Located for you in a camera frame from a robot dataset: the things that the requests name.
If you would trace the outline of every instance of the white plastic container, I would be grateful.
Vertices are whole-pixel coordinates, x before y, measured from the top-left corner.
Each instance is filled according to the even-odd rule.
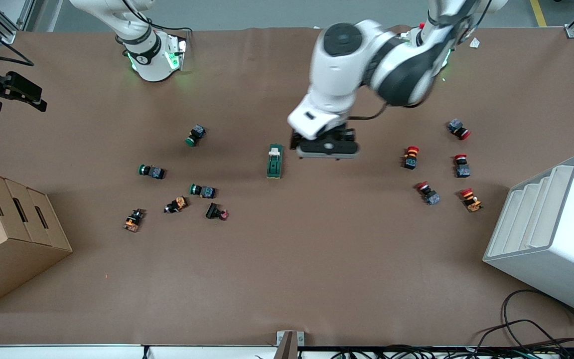
[[[483,261],[574,307],[574,157],[510,189]]]

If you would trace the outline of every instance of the table surface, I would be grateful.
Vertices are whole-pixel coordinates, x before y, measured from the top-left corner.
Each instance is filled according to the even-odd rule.
[[[508,188],[574,155],[574,39],[561,28],[479,29],[416,109],[355,121],[353,161],[299,160],[286,118],[308,85],[314,29],[198,32],[193,72],[147,83],[112,33],[21,33],[37,64],[0,63],[43,87],[48,111],[6,102],[0,175],[49,194],[73,254],[0,299],[0,343],[261,345],[284,329],[308,345],[466,345],[527,286],[481,261]],[[356,115],[381,102],[360,89]],[[471,131],[458,141],[445,124]],[[200,123],[198,147],[184,138]],[[265,178],[269,144],[283,178]],[[414,171],[400,167],[420,148]],[[456,179],[467,153],[472,176]],[[141,164],[168,170],[137,175]],[[424,204],[413,188],[441,196]],[[218,189],[226,222],[207,220]],[[468,213],[458,191],[485,208]],[[191,205],[164,214],[179,195]],[[141,230],[122,228],[146,209]],[[556,337],[574,321],[520,295],[510,318]],[[544,337],[516,329],[524,343]],[[494,334],[488,345],[507,345]]]

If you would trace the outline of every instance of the cardboard box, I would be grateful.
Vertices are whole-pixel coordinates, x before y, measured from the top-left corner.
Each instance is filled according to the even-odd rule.
[[[71,252],[48,197],[0,177],[0,298]]]

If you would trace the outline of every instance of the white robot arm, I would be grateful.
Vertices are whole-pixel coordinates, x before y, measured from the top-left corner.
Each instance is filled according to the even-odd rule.
[[[109,26],[128,50],[132,68],[147,81],[166,79],[182,66],[185,39],[153,29],[140,11],[155,0],[70,0]]]
[[[429,0],[430,25],[415,32],[421,43],[402,41],[373,20],[323,30],[314,45],[307,95],[287,118],[294,129],[290,148],[299,157],[355,157],[355,131],[346,123],[358,88],[369,86],[391,106],[421,104],[449,50],[474,29],[473,14],[490,1],[497,2],[493,10],[506,2]]]

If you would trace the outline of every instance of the yellow floor line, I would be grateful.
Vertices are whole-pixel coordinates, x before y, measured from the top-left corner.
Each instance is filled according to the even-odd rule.
[[[535,19],[537,20],[537,26],[546,26],[546,20],[544,20],[544,14],[542,13],[542,7],[538,0],[531,0],[531,7],[535,13]]]

